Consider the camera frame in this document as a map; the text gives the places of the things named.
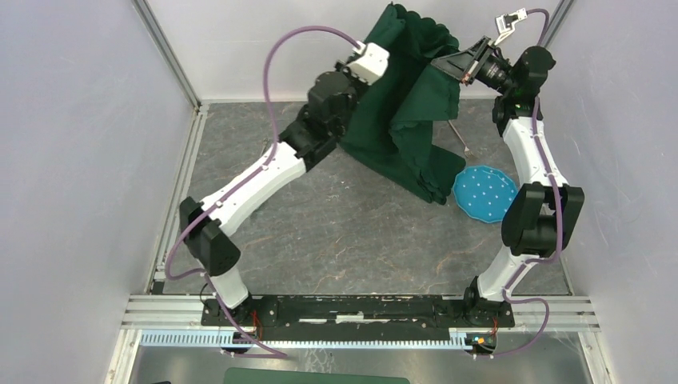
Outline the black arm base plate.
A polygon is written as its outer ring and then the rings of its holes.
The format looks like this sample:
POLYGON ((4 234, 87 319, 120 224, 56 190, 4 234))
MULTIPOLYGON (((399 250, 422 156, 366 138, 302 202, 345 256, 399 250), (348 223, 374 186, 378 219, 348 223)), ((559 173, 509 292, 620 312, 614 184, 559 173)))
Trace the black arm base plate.
POLYGON ((444 341, 452 328, 513 327, 507 302, 443 295, 273 295, 245 300, 231 316, 265 342, 444 341))

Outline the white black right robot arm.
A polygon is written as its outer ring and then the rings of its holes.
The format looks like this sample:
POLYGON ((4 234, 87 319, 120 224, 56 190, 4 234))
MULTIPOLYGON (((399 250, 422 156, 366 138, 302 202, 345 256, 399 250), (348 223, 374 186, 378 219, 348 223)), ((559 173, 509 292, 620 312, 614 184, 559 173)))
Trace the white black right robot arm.
POLYGON ((521 186, 501 223, 503 246, 465 289, 463 300, 454 302, 451 317, 471 327, 512 326, 512 288, 534 266, 559 259, 584 205, 584 191, 558 170, 544 134, 538 96, 556 61, 543 46, 530 46, 510 63, 489 38, 482 38, 431 64, 462 84, 479 81, 499 94, 493 122, 510 149, 521 186))

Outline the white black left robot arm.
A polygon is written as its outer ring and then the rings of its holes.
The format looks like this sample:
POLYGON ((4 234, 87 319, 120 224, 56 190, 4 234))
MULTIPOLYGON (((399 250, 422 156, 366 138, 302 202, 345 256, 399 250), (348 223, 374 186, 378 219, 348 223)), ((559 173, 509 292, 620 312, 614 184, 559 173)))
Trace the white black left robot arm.
POLYGON ((180 239, 201 264, 220 314, 230 325, 241 326, 251 315, 250 292, 237 268, 241 251, 232 235, 283 186, 337 148, 359 101, 387 66, 385 59, 339 62, 335 70, 317 77, 307 103, 254 164, 202 200, 188 197, 181 202, 180 239))

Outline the dark green cloth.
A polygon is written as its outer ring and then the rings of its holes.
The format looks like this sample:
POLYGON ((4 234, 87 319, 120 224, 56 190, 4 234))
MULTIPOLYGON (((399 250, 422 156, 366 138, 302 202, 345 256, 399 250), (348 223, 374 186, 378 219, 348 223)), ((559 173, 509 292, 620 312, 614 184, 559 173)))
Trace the dark green cloth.
POLYGON ((393 3, 365 40, 389 52, 388 67, 361 98, 340 146, 425 202, 444 205, 465 160, 433 144, 433 124, 457 118, 460 83, 431 61, 459 52, 459 42, 445 25, 393 3))

